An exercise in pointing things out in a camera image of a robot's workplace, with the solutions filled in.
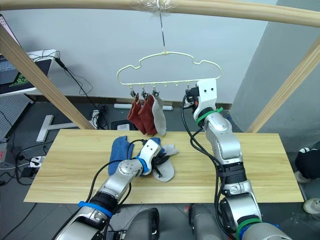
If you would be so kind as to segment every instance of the wooden table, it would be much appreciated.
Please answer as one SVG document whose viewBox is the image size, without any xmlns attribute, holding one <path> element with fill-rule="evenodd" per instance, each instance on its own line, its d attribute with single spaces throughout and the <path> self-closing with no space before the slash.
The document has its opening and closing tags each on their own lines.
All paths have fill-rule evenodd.
<svg viewBox="0 0 320 240">
<path fill-rule="evenodd" d="M 139 131 L 60 130 L 24 201 L 75 204 L 86 200 L 94 175 L 109 161 L 113 141 L 124 135 L 129 142 L 146 139 Z M 278 134 L 236 133 L 236 136 L 241 143 L 247 177 L 259 203 L 303 202 Z M 197 139 L 211 151 L 203 132 Z M 152 174 L 137 177 L 125 203 L 212 203 L 215 169 L 208 157 L 190 146 L 186 132 L 167 132 L 161 144 L 175 144 L 179 150 L 170 158 L 174 178 L 160 182 Z M 137 142 L 133 155 L 141 147 Z M 100 173 L 95 190 L 107 177 L 107 170 Z"/>
</svg>

